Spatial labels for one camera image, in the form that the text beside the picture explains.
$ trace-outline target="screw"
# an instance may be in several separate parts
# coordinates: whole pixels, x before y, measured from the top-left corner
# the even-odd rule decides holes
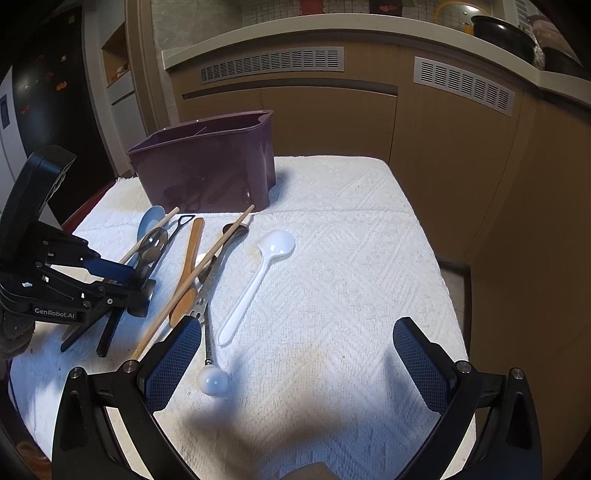
[[[523,373],[523,370],[521,368],[514,368],[513,370],[511,370],[511,374],[517,380],[523,380],[523,378],[525,377],[525,374]]]
[[[126,374],[130,374],[132,371],[138,368],[138,363],[139,362],[137,360],[127,360],[126,362],[124,362],[121,368]]]
[[[72,370],[70,370],[70,378],[78,378],[82,375],[83,371],[84,369],[82,367],[74,367]]]
[[[463,374],[469,374],[472,370],[470,362],[466,362],[465,360],[460,360],[459,362],[456,362],[456,368]]]

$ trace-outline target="black pot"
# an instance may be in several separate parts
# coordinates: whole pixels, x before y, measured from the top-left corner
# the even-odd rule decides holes
[[[589,80],[589,74],[575,59],[555,48],[542,48],[546,57],[544,70],[547,72],[564,73],[573,77]]]
[[[525,32],[499,18],[476,15],[472,17],[474,36],[486,40],[513,55],[534,64],[535,42]]]

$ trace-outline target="white towel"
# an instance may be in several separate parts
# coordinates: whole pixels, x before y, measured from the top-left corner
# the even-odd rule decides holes
[[[395,478],[439,415],[426,407],[392,345],[394,322],[410,316],[453,360],[466,358],[433,251],[385,163],[283,157],[275,164],[271,205],[252,215],[249,235],[221,273],[210,304],[214,331],[256,270],[258,241],[285,229],[296,247],[271,266],[232,343],[216,348],[230,391],[212,398],[197,389],[201,347],[155,417],[200,478],[277,479],[312,462],[325,462],[342,480]],[[120,180],[76,235],[118,261],[149,206],[138,179]],[[200,252],[236,218],[203,216]],[[68,371],[110,371],[129,357],[173,294],[189,233],[187,226],[153,276],[148,318],[124,314],[108,358],[95,354],[105,319],[66,353],[59,351],[64,326],[37,323],[12,377],[25,423],[48,457]],[[121,420],[112,417],[121,432]],[[448,475],[462,468],[474,439],[472,424]],[[148,475],[129,439],[122,434],[120,441],[132,467]]]

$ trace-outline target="air vent grille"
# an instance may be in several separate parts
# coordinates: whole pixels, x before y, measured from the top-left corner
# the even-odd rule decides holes
[[[289,48],[260,52],[253,56],[204,66],[200,71],[200,80],[201,83],[210,83],[257,73],[302,70],[344,72],[345,48]]]
[[[414,83],[469,98],[511,116],[515,92],[466,70],[434,60],[414,59]]]

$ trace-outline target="purple plastic container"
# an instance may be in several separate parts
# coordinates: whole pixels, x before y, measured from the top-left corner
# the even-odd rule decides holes
[[[152,205],[169,212],[256,212],[275,185],[273,111],[233,113],[168,127],[128,152]]]

